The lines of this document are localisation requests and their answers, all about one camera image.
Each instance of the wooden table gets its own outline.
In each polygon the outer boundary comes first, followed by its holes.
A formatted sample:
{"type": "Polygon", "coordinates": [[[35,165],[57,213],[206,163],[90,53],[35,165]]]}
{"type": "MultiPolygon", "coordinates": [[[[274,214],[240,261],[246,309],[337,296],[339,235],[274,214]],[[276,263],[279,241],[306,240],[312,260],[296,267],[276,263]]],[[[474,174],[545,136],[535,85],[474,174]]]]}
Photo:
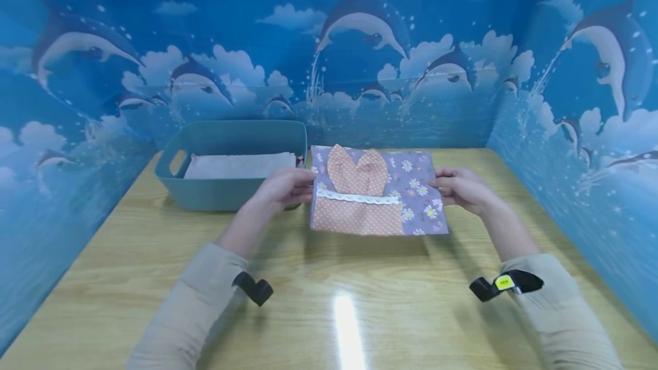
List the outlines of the wooden table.
{"type": "MultiPolygon", "coordinates": [[[[512,172],[490,150],[435,150],[470,166],[519,212],[579,282],[627,369],[658,350],[512,172]]],[[[179,209],[142,172],[0,360],[1,370],[120,369],[169,289],[230,214],[179,209]]],[[[308,208],[279,215],[252,273],[274,296],[245,304],[200,369],[537,369],[536,336],[510,297],[482,304],[468,284],[498,259],[479,219],[447,210],[450,237],[372,238],[308,230],[308,208]]]]}

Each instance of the yellow label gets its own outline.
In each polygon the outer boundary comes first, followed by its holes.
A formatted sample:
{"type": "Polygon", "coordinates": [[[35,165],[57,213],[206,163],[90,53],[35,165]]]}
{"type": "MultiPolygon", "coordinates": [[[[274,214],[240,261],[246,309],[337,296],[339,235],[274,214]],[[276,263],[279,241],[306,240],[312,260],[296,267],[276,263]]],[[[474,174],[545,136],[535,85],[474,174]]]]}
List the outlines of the yellow label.
{"type": "Polygon", "coordinates": [[[495,287],[497,287],[500,291],[505,291],[505,289],[510,289],[512,287],[516,287],[516,284],[514,284],[514,280],[508,275],[503,275],[497,279],[495,279],[495,287]]]}

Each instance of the orange polka dot fabric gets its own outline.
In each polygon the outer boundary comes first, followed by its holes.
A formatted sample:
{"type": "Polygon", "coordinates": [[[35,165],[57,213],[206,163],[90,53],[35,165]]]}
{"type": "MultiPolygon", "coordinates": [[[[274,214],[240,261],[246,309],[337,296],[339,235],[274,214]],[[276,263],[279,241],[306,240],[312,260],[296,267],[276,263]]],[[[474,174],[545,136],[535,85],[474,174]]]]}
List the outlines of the orange polka dot fabric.
{"type": "MultiPolygon", "coordinates": [[[[381,197],[388,181],[384,158],[368,150],[354,163],[340,145],[333,146],[326,169],[338,193],[381,197]]],[[[399,204],[366,204],[325,197],[316,198],[317,230],[357,235],[403,235],[399,204]]]]}

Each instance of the black wrist strap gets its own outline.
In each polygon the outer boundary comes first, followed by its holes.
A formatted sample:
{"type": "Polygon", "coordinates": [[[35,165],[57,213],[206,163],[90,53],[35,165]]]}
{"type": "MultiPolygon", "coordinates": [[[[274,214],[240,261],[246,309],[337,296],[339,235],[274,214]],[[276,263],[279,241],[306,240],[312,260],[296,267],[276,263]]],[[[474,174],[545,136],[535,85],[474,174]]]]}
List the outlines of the black wrist strap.
{"type": "Polygon", "coordinates": [[[242,289],[243,292],[257,304],[259,307],[264,305],[265,301],[273,295],[274,289],[267,281],[260,279],[258,283],[246,271],[241,272],[235,276],[233,285],[242,289]]]}
{"type": "Polygon", "coordinates": [[[495,278],[493,283],[489,283],[483,277],[473,280],[469,288],[480,301],[485,302],[509,289],[515,293],[530,293],[542,287],[544,281],[536,275],[523,270],[509,270],[495,278]]]}

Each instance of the purple floral fabric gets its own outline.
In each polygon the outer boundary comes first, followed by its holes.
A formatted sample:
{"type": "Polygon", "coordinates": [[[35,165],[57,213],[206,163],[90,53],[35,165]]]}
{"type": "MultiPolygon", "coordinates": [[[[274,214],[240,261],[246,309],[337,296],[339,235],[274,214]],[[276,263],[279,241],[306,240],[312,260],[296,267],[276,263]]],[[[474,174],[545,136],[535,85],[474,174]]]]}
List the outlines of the purple floral fabric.
{"type": "MultiPolygon", "coordinates": [[[[314,228],[312,216],[315,215],[317,189],[336,191],[326,171],[331,148],[331,146],[311,146],[311,170],[317,175],[311,204],[311,228],[314,228]]],[[[345,148],[345,150],[350,153],[354,163],[358,162],[364,153],[364,150],[360,149],[345,148]]],[[[388,183],[384,188],[384,196],[397,196],[402,203],[400,216],[404,235],[448,233],[441,194],[437,188],[428,184],[435,175],[429,152],[380,152],[380,154],[388,166],[388,183]]]]}

